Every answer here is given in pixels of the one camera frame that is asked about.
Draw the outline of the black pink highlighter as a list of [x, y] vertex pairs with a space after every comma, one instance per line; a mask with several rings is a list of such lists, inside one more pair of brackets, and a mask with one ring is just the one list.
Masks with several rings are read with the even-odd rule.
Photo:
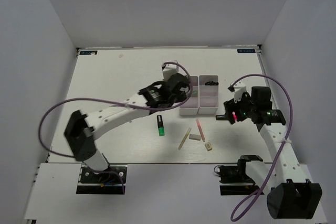
[[217, 121], [229, 121], [231, 124], [233, 124], [236, 122], [237, 117], [235, 113], [225, 113], [225, 114], [216, 115], [215, 119]]

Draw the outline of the black green highlighter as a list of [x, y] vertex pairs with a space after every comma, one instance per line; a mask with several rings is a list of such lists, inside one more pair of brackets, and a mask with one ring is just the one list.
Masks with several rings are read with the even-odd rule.
[[157, 119], [157, 126], [158, 126], [157, 128], [158, 128], [159, 136], [164, 136], [165, 132], [164, 132], [164, 124], [163, 124], [162, 116], [159, 114], [156, 116], [156, 119]]

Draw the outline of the black handled scissors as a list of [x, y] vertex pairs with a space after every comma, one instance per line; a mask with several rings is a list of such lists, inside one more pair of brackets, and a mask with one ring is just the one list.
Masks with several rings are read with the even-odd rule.
[[218, 86], [219, 82], [217, 82], [217, 81], [208, 81], [204, 85], [205, 86]]

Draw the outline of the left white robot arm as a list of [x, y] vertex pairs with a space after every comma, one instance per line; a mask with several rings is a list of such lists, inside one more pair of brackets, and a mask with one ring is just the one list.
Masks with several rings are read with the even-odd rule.
[[118, 126], [184, 102], [191, 92], [191, 87], [188, 77], [175, 73], [167, 80], [157, 81], [140, 89], [125, 100], [121, 107], [113, 105], [87, 114], [80, 110], [73, 112], [65, 128], [64, 137], [74, 159], [91, 168], [98, 181], [108, 180], [111, 168], [104, 155], [97, 150], [95, 141]]

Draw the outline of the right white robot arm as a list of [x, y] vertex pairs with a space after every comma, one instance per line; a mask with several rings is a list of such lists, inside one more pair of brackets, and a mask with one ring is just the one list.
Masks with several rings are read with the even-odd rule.
[[220, 168], [222, 183], [253, 182], [267, 196], [274, 219], [312, 219], [322, 196], [318, 183], [302, 170], [291, 143], [285, 140], [286, 120], [272, 107], [269, 87], [254, 86], [247, 92], [239, 82], [229, 88], [234, 97], [224, 103], [225, 119], [234, 124], [251, 119], [267, 145], [273, 169], [258, 155], [242, 155], [234, 170]]

